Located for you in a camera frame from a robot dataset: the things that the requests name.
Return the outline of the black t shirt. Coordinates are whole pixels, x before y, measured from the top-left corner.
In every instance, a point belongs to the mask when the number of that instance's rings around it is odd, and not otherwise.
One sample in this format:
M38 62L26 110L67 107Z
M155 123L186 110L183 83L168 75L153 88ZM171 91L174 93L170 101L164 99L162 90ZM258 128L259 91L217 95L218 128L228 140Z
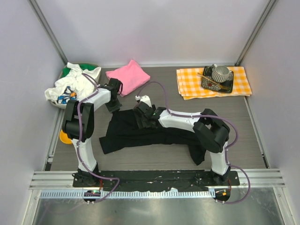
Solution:
M114 112L106 135L99 138L104 154L126 147L139 147L153 144L178 144L188 146L191 159L196 165L205 160L206 149L195 133L178 128L139 128L133 110Z

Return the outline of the orange checkered cloth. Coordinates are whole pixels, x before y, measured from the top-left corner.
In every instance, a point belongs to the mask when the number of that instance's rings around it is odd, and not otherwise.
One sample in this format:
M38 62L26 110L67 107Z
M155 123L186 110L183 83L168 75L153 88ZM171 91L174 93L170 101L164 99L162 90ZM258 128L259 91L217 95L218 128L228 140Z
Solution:
M231 93L216 92L216 85L211 84L213 90L204 89L201 82L210 83L199 76L204 68L180 68L176 70L178 92L184 100L193 98L213 98L229 96L250 96L252 94L244 67L229 67L234 73L233 90Z

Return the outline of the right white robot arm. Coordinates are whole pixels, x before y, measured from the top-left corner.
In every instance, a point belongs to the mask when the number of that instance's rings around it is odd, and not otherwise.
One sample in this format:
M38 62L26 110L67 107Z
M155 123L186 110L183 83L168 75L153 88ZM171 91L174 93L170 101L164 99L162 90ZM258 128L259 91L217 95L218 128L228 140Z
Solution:
M210 153L211 175L217 184L229 180L231 167L226 161L230 128L210 109L183 113L165 107L149 106L139 102L133 112L141 128L176 128L194 133L201 146Z

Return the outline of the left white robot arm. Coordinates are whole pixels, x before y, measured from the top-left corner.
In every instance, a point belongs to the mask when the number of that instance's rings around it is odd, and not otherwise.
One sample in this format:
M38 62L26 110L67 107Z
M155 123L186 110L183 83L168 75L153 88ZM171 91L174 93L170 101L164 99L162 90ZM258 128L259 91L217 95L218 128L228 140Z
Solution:
M94 112L105 105L108 112L120 110L122 104L118 95L123 84L118 79L111 79L108 84L96 85L94 92L82 100L69 100L66 106L62 131L75 148L78 169L73 173L73 186L95 187L100 183L98 163L92 150L91 137L94 132Z

